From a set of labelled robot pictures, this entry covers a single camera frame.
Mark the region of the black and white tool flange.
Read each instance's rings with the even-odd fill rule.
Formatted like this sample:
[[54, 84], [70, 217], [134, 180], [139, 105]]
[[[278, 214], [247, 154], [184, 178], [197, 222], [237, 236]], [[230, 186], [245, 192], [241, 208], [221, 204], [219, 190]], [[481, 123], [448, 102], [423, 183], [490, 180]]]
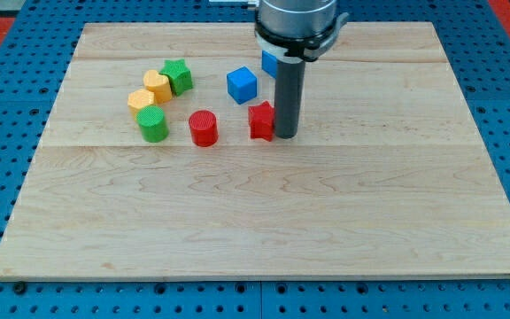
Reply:
[[325, 30], [318, 34], [294, 38], [269, 31], [263, 26], [260, 19], [256, 18], [255, 35], [261, 49], [271, 53], [278, 60], [283, 62], [314, 62], [334, 46], [348, 18], [349, 13], [343, 12]]

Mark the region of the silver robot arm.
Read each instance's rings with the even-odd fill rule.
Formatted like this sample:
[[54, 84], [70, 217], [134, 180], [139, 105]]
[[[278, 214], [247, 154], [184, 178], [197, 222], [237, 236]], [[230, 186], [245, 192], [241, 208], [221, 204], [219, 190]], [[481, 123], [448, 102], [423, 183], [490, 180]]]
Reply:
[[245, 5], [254, 11], [259, 47], [275, 57], [274, 134], [290, 139], [298, 132], [305, 65], [329, 51], [347, 23], [336, 0], [210, 0], [211, 5]]

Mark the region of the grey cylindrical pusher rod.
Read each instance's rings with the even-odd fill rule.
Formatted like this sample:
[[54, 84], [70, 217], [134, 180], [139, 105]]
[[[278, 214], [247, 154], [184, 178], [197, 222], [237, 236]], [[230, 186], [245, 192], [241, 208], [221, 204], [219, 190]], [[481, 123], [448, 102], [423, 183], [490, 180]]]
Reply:
[[277, 61], [274, 86], [274, 134], [282, 139], [298, 132], [299, 114], [305, 79], [305, 61]]

